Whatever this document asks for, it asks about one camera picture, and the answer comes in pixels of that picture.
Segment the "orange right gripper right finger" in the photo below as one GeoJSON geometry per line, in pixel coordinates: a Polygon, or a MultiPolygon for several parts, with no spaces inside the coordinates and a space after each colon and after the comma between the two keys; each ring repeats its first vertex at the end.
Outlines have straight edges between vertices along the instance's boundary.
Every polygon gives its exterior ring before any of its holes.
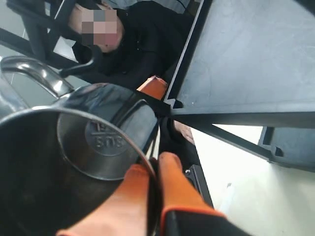
{"type": "Polygon", "coordinates": [[[179,157],[171,152],[159,155],[158,172],[143,157],[137,166],[137,234],[149,233],[148,221],[155,215],[150,210],[150,178],[154,179],[162,198],[160,232],[163,236],[224,236],[226,218],[206,204],[182,172],[179,157]]]}

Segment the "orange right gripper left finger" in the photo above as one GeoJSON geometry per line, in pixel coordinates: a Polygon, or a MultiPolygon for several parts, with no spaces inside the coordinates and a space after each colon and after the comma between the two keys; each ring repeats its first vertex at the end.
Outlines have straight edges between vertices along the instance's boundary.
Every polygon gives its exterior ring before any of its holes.
{"type": "Polygon", "coordinates": [[[156,174],[133,164],[118,188],[95,210],[57,236],[153,236],[157,227],[154,202],[156,174]]]}

